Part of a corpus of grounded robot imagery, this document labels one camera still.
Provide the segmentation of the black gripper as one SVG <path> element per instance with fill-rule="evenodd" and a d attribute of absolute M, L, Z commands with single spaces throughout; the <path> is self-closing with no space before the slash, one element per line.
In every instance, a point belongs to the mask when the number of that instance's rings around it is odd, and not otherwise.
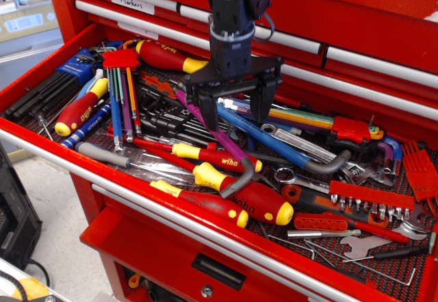
<path fill-rule="evenodd" d="M 269 114 L 278 86 L 282 83 L 281 56 L 252 55 L 252 34 L 223 36 L 210 33 L 208 64 L 184 78 L 186 100 L 194 102 L 210 131 L 217 132 L 216 97 L 252 91 L 250 110 L 260 123 Z"/>

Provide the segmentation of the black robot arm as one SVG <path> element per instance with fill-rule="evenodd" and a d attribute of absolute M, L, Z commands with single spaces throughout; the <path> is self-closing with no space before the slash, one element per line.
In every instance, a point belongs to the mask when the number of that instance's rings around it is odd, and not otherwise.
<path fill-rule="evenodd" d="M 255 57 L 255 21 L 270 0 L 208 0 L 210 60 L 184 79 L 186 101 L 199 108 L 206 127 L 218 131 L 218 97 L 249 92 L 257 122 L 265 119 L 282 83 L 280 56 Z"/>

